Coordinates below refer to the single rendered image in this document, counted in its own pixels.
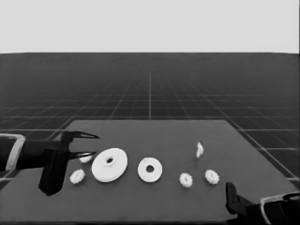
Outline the large thick white disc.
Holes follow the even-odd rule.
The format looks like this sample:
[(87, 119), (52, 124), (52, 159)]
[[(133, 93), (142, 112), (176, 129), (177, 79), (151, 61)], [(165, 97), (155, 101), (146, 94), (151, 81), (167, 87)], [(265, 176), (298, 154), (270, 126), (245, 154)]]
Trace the large thick white disc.
[(99, 182), (112, 182), (125, 172), (127, 166), (127, 153), (120, 148), (110, 148), (95, 157), (91, 172)]

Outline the white round carrier with pins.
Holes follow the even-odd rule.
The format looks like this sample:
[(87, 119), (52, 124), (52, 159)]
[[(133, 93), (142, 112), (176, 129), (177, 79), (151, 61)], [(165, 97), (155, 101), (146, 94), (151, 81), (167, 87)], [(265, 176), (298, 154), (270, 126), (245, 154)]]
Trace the white round carrier with pins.
[(138, 175), (144, 182), (154, 183), (162, 175), (162, 164), (154, 157), (145, 157), (139, 163)]

